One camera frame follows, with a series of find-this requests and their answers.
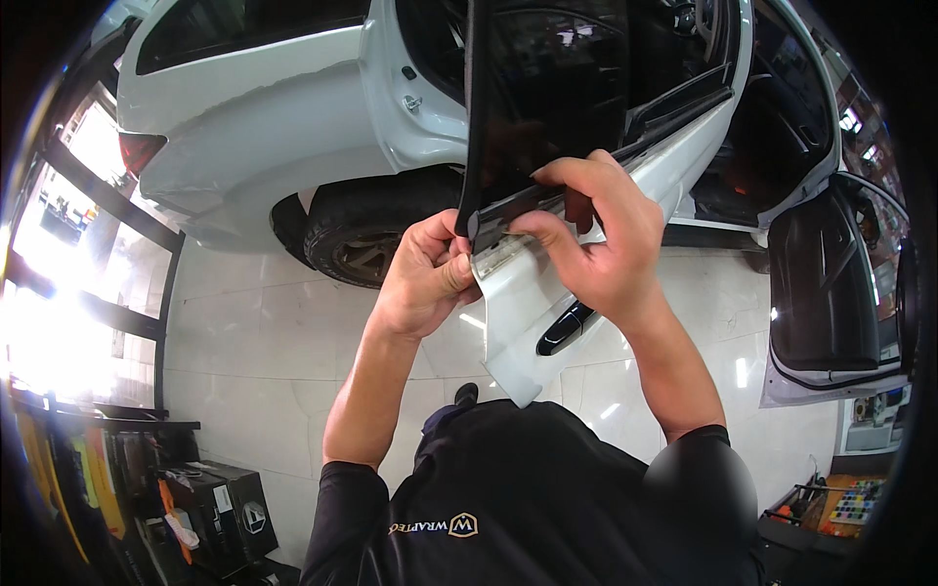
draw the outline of door latch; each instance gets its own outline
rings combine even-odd
[[[420,108],[420,104],[423,103],[423,98],[413,96],[404,96],[404,107],[411,112],[411,114],[416,114],[417,109]]]

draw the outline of open car door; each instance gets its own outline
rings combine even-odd
[[[900,282],[908,278],[900,266],[912,260],[907,232],[895,198],[845,172],[773,220],[761,406],[870,397],[907,383],[902,343],[914,347],[901,331],[911,292]]]
[[[693,12],[651,0],[468,4],[469,152],[456,231],[473,243],[485,298],[485,366],[521,407],[602,318],[560,283],[536,240],[504,229],[532,209],[561,214],[563,190],[530,173],[597,148],[671,217],[725,138],[749,73],[749,3]],[[708,27],[706,38],[688,18]],[[602,239],[595,221],[580,236]]]

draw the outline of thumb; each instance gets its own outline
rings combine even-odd
[[[510,233],[530,234],[539,240],[561,276],[569,275],[586,261],[586,253],[567,224],[550,212],[536,210],[518,216],[508,230]]]
[[[476,279],[469,266],[469,255],[465,253],[433,269],[433,278],[436,280],[435,289],[441,297],[459,293]]]

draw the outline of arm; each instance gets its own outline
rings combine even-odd
[[[480,297],[469,241],[453,233],[456,210],[414,224],[401,239],[365,326],[355,364],[329,411],[323,464],[365,464],[377,471],[394,438],[404,383],[420,340],[458,303]]]
[[[566,185],[567,221],[585,233],[595,214],[606,242],[581,247],[560,218],[539,211],[517,218],[511,231],[535,236],[564,285],[626,337],[645,400],[668,443],[705,425],[725,427],[717,388],[655,275],[664,230],[658,205],[605,151],[587,159],[559,158],[533,176],[539,183]]]

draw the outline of shoe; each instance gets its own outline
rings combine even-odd
[[[472,407],[478,401],[478,385],[475,383],[466,383],[456,391],[454,405],[460,407]]]

